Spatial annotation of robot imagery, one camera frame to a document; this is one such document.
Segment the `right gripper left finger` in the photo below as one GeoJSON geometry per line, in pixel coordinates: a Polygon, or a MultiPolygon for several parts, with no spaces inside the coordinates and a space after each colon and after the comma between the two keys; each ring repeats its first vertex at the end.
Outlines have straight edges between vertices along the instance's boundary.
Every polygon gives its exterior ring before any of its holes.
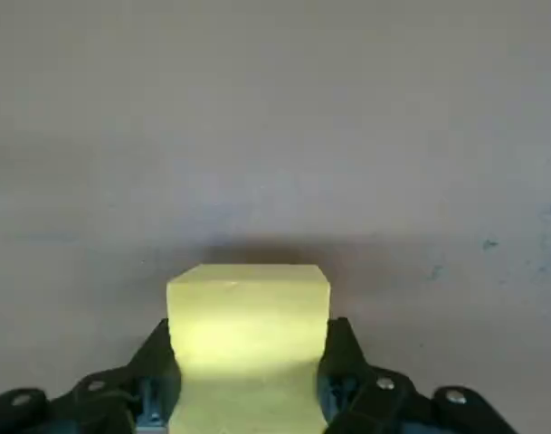
{"type": "Polygon", "coordinates": [[[166,433],[180,390],[164,318],[128,363],[89,374],[57,398],[34,387],[0,393],[0,433],[166,433]]]}

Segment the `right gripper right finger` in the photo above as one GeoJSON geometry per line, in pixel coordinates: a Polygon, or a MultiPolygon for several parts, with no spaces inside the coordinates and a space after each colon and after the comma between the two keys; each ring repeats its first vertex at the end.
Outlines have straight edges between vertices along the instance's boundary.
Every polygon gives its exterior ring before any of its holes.
{"type": "Polygon", "coordinates": [[[515,431],[472,389],[442,386],[425,396],[406,375],[368,363],[345,317],[328,320],[325,350],[318,365],[318,401],[327,433],[515,431]]]}

